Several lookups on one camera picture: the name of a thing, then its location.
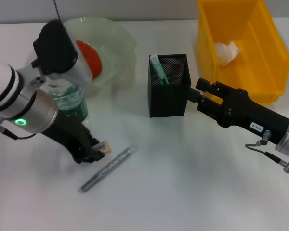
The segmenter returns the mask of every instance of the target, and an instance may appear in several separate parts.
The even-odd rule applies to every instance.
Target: silver pen
[[[95,184],[101,181],[105,176],[107,176],[112,170],[114,170],[120,163],[122,163],[130,154],[134,151],[135,148],[128,147],[123,152],[121,152],[113,161],[111,161],[108,165],[98,171],[87,183],[85,183],[81,190],[85,193],[90,188],[92,188]]]

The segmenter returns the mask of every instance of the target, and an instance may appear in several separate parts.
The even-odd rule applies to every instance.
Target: bottle
[[[56,101],[61,114],[82,123],[88,122],[89,112],[83,88],[65,79],[50,80],[47,78],[46,84],[41,89]]]

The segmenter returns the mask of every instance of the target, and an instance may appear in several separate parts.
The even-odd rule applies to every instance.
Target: green indicator light
[[[25,121],[24,119],[17,119],[15,120],[15,124],[23,126],[27,124],[27,121]]]

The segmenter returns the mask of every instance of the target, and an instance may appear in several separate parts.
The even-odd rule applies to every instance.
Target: pen holder
[[[183,116],[191,86],[186,54],[158,55],[169,84],[161,84],[149,60],[150,117]]]

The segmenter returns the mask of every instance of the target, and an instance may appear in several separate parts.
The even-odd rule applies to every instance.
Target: yellow plastic bin
[[[198,0],[200,19],[196,47],[202,74],[208,81],[248,91],[261,104],[283,95],[289,73],[289,53],[263,0]],[[215,43],[242,48],[220,67]],[[215,96],[211,99],[221,102]]]

